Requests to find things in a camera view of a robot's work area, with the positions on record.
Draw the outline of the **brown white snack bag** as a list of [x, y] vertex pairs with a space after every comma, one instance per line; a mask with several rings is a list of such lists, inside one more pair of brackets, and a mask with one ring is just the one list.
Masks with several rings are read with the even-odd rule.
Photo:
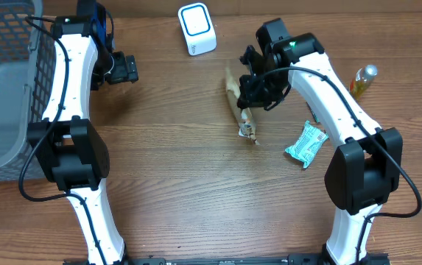
[[249, 138], [253, 144], [259, 145], [256, 138], [256, 122], [254, 121], [250, 108], [241, 109], [237, 106], [241, 93], [239, 85], [228, 66], [225, 67], [225, 92], [230, 109], [239, 126], [239, 135]]

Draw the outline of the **teal snack packet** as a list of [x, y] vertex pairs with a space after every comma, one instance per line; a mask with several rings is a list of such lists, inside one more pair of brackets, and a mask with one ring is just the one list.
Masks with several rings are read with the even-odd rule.
[[306, 121], [298, 140], [284, 151], [300, 161], [303, 164], [303, 169], [307, 169], [327, 140], [328, 135], [324, 131], [312, 126], [310, 121]]

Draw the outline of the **yellow liquid bottle grey cap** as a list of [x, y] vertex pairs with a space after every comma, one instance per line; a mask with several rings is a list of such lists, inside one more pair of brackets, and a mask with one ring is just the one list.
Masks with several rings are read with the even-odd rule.
[[349, 92], [355, 100], [359, 100], [361, 95], [370, 87], [378, 74], [375, 65], [367, 65], [359, 69], [349, 85]]

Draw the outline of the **Kleenex tissue pack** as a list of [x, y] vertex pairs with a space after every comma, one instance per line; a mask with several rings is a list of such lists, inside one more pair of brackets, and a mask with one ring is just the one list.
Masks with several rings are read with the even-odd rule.
[[320, 120], [319, 120], [319, 118], [317, 117], [317, 115], [316, 115], [316, 113], [313, 111], [313, 109], [310, 107], [310, 105], [309, 105], [309, 103], [306, 103], [307, 104], [307, 107], [309, 108], [309, 111], [310, 111], [310, 113], [311, 113], [311, 115], [312, 115], [312, 117], [313, 117], [313, 119], [314, 119], [314, 122], [316, 123], [316, 124], [319, 124], [320, 123]]

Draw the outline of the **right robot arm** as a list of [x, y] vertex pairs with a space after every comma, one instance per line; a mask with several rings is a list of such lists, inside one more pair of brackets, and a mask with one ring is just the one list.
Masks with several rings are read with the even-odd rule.
[[270, 110], [295, 89], [319, 118], [335, 153], [324, 182], [335, 216], [331, 235], [319, 254], [291, 254], [289, 264], [389, 264], [386, 254], [366, 250], [372, 223], [398, 188], [403, 140], [395, 128], [382, 129], [357, 104], [338, 78], [322, 44], [312, 33], [291, 36], [274, 19], [256, 31], [261, 48], [248, 46], [240, 61], [241, 109]]

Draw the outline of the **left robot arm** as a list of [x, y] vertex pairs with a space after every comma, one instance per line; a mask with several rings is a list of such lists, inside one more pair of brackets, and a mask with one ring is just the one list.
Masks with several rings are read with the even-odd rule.
[[112, 15], [97, 1], [79, 1], [75, 15], [58, 16], [50, 24], [52, 91], [41, 120], [27, 128], [32, 147], [27, 160], [37, 160], [60, 191], [45, 201], [71, 203], [88, 248], [86, 263], [127, 264], [127, 247], [107, 196], [110, 156], [90, 120], [90, 95], [104, 83], [138, 81], [135, 58], [115, 50]]

